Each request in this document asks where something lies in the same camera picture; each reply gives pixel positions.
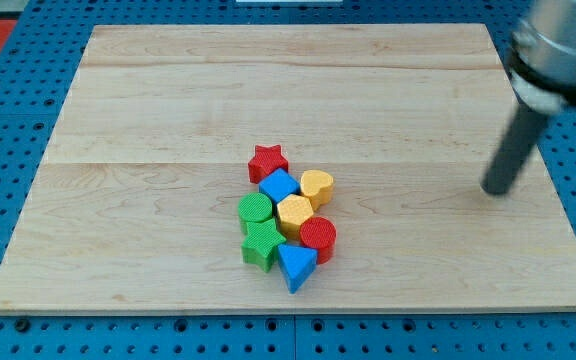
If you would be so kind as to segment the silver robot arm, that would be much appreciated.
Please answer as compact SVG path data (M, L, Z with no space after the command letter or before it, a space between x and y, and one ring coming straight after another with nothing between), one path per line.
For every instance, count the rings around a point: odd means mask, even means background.
M576 107L576 0L537 0L511 33L507 67L520 101L546 115Z

